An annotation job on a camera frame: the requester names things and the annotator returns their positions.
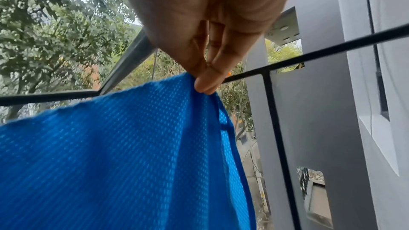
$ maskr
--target cloth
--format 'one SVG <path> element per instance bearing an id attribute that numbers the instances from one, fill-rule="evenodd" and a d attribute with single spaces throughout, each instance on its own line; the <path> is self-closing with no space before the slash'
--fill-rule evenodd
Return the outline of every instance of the cloth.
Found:
<path id="1" fill-rule="evenodd" d="M 0 127 L 0 229 L 255 230 L 234 129 L 183 74 Z"/>

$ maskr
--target building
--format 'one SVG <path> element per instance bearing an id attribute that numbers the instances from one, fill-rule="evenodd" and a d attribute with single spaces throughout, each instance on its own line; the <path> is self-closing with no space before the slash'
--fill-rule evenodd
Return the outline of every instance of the building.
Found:
<path id="1" fill-rule="evenodd" d="M 281 44 L 300 38 L 309 53 L 408 22 L 408 0 L 288 0 L 266 38 Z M 272 73 L 302 229 L 409 228 L 408 53 L 405 38 Z M 248 60 L 247 70 L 268 64 L 264 39 Z M 263 80 L 246 83 L 274 229 L 291 230 Z M 304 197 L 300 167 L 323 173 L 319 195 L 326 194 L 330 211 L 312 211 L 313 183 Z"/>

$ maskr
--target window ledge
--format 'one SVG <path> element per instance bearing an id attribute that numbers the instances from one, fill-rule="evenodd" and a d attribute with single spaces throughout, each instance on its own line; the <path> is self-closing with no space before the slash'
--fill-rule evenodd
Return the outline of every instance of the window ledge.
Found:
<path id="1" fill-rule="evenodd" d="M 388 161 L 390 167 L 396 175 L 399 176 L 395 145 L 393 143 L 392 129 L 389 120 L 382 115 L 359 116 L 359 119 L 364 124 L 368 133 L 371 134 L 372 132 L 372 139 Z"/>

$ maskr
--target blue mesh cloth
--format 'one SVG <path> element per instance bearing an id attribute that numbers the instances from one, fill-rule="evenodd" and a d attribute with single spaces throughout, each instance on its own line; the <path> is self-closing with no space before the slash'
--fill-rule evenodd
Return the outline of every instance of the blue mesh cloth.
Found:
<path id="1" fill-rule="evenodd" d="M 256 229 L 231 121 L 183 74 L 0 127 L 0 229 Z"/>

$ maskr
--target ceiling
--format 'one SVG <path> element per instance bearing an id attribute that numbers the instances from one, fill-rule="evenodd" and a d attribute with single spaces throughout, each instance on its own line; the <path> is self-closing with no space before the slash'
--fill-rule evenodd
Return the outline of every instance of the ceiling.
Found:
<path id="1" fill-rule="evenodd" d="M 265 38 L 278 45 L 284 45 L 300 39 L 295 7 L 284 11 L 280 15 L 278 20 L 265 33 Z"/>

